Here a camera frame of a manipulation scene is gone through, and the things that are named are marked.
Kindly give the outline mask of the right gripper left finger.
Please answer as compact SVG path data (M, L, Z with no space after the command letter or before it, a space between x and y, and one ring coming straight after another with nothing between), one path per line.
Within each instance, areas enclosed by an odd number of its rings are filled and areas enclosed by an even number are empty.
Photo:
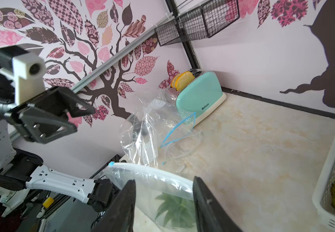
M129 180L91 232L133 232L136 183Z

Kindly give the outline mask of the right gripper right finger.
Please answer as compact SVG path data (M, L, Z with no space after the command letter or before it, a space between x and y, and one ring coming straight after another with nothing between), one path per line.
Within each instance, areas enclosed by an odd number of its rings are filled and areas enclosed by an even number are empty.
M198 232L242 232L200 177L194 178L193 197Z

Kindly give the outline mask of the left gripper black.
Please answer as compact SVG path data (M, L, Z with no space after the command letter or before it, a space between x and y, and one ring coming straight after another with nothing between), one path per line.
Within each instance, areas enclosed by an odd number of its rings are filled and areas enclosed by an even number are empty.
M95 114L95 108L69 88L52 87L5 112L3 117L29 142L48 144L77 132L68 121Z

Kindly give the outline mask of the zip-top bag clear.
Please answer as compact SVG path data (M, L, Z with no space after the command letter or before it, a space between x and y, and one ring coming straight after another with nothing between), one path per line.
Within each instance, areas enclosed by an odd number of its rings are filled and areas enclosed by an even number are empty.
M121 146L133 164L158 168L159 145L168 131L181 119L176 105L165 91L137 96L134 112L121 125Z
M196 232L193 182L148 166L117 162L103 170L117 188L136 184L136 207L163 232Z
M160 169L180 174L186 168L184 159L192 155L202 142L202 133L196 130L196 113L188 112L168 131L158 151Z

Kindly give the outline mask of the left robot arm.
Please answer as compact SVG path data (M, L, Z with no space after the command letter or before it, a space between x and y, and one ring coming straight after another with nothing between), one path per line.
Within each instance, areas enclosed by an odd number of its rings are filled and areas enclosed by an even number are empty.
M48 144L77 132L69 118L95 113L68 87L46 89L45 73L35 53L16 45L0 48L0 187L53 191L105 211L119 192L110 180L55 171L40 156L12 145L9 125L28 142Z

